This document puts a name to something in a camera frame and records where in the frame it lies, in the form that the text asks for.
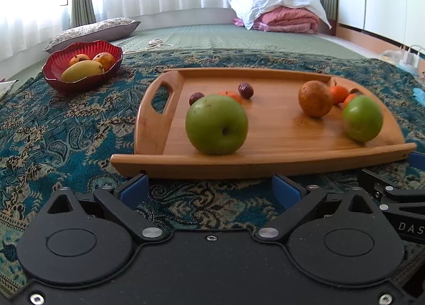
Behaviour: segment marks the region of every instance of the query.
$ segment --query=fruit bowl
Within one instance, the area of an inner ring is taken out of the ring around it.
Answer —
[[[115,64],[104,74],[88,76],[75,82],[60,80],[62,73],[68,68],[69,61],[77,54],[86,54],[93,59],[101,52],[109,52],[115,58]],[[77,42],[67,48],[53,52],[42,68],[42,73],[47,83],[58,92],[73,95],[101,86],[116,75],[122,62],[122,49],[104,40],[92,42]]]

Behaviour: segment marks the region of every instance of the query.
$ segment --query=floral pillow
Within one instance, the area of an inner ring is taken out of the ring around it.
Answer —
[[[44,48],[44,51],[53,53],[63,50],[65,47],[78,41],[114,41],[122,39],[133,33],[139,23],[140,21],[126,17],[117,17],[115,19],[71,28],[55,36]]]

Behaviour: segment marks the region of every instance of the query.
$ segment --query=mango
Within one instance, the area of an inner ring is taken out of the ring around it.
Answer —
[[[102,64],[96,61],[81,61],[65,70],[60,79],[64,82],[75,82],[84,77],[101,75],[105,73]]]

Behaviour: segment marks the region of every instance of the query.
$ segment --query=wooden tray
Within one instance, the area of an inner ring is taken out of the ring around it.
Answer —
[[[349,139],[343,131],[339,106],[322,119],[306,116],[298,103],[298,90],[310,80],[337,83],[373,98],[384,114],[380,134],[366,144]],[[231,155],[199,153],[184,127],[190,96],[195,92],[237,91],[241,82],[254,87],[254,96],[242,104],[249,120],[245,144]],[[151,105],[161,86],[169,92],[162,114]],[[415,149],[416,144],[405,143],[385,105],[347,79],[286,70],[188,68],[166,71],[149,86],[135,124],[134,154],[114,154],[111,163],[127,177],[146,172],[152,178],[243,179],[372,166],[405,159]]]

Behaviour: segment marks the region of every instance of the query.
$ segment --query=blue gripper pad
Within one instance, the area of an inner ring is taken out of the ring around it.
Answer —
[[[277,175],[271,180],[271,190],[285,210],[289,209],[303,198],[301,191],[288,184]]]
[[[425,154],[412,152],[407,157],[407,160],[410,166],[425,171]]]
[[[149,193],[149,179],[146,175],[130,184],[120,193],[118,199],[130,209],[135,210]]]

